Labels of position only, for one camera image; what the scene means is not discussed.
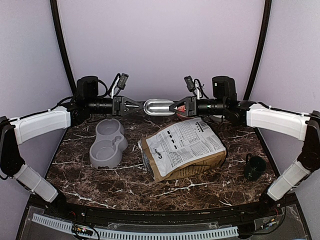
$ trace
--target gray double pet bowl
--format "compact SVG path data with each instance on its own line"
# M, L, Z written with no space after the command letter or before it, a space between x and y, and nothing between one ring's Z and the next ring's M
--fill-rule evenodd
M96 138L90 147L90 162L94 168L116 167L122 159L122 152L128 147L125 129L116 119L106 119L95 127Z

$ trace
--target stainless steel bowl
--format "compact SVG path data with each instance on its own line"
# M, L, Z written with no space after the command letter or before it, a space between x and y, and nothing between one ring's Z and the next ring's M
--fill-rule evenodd
M167 99L149 99L143 105L143 110L151 116L171 116L175 113L169 110L174 102Z

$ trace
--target white wall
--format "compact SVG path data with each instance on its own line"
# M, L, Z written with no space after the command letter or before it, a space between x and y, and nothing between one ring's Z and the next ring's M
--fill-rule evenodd
M137 101L179 100L184 77L205 84L236 79L243 98L264 0L60 0L59 12L75 80L97 75L109 86L129 74L121 94Z
M43 111L71 94L63 68L49 0L0 2L0 116ZM42 176L62 131L20 146L21 156ZM17 235L29 194L15 180L0 180L0 239Z
M286 110L320 110L320 1L273 1L266 43L250 98ZM263 130L263 137L282 173L303 143ZM313 239L320 236L320 171L296 193Z

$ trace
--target white perforated rail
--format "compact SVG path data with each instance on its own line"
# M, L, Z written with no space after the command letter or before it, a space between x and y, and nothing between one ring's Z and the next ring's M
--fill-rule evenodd
M48 216L33 214L32 221L43 226L72 234L72 223L54 219ZM100 235L101 240L215 240L225 239L238 236L238 227L228 227L216 230L206 231L193 231L193 232L178 232L178 233L143 233L143 232L127 232L127 231L114 231L95 227ZM91 239L98 239L97 234L94 232Z

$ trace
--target white label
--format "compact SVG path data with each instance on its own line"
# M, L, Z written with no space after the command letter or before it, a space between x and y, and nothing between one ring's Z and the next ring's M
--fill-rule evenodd
M226 150L199 117L175 123L148 138L146 143L162 177L184 164Z

